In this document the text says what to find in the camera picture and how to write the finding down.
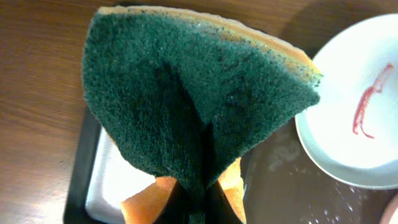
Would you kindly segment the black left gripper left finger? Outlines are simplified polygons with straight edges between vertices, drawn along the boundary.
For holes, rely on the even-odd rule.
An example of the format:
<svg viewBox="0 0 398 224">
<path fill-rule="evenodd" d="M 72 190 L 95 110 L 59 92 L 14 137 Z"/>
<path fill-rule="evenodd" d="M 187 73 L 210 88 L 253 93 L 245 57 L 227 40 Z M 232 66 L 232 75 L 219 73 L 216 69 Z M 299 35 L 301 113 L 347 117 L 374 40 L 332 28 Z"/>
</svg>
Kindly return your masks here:
<svg viewBox="0 0 398 224">
<path fill-rule="evenodd" d="M 190 198 L 176 182 L 163 210 L 153 224 L 189 224 Z"/>
</svg>

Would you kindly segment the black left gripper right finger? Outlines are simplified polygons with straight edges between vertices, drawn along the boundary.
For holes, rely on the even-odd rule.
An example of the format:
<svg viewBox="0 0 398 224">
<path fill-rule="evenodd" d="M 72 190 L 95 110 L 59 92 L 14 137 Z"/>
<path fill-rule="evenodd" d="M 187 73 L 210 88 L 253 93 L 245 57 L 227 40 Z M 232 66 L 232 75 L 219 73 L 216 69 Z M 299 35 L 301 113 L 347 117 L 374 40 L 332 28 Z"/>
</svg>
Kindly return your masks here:
<svg viewBox="0 0 398 224">
<path fill-rule="evenodd" d="M 205 194 L 206 224 L 242 224 L 233 211 L 218 181 L 206 190 Z"/>
</svg>

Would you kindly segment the green and yellow sponge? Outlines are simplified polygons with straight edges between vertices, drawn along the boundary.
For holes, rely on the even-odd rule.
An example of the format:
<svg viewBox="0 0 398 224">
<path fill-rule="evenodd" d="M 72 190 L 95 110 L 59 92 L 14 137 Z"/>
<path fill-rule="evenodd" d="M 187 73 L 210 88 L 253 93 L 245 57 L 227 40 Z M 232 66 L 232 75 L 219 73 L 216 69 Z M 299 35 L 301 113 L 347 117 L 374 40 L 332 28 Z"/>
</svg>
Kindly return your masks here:
<svg viewBox="0 0 398 224">
<path fill-rule="evenodd" d="M 101 7 L 88 29 L 86 104 L 136 169 L 174 177 L 205 223 L 205 194 L 242 155 L 320 100 L 302 50 L 232 19 Z"/>
</svg>

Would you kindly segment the pink plate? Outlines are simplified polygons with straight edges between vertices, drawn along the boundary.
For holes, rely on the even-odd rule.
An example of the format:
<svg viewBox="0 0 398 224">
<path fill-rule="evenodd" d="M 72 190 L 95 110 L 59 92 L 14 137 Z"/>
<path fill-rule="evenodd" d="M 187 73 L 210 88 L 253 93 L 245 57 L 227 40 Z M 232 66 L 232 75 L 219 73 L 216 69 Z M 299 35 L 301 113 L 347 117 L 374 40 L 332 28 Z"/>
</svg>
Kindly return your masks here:
<svg viewBox="0 0 398 224">
<path fill-rule="evenodd" d="M 379 224 L 398 224 L 398 195 L 396 194 L 394 198 L 390 201 Z"/>
</svg>

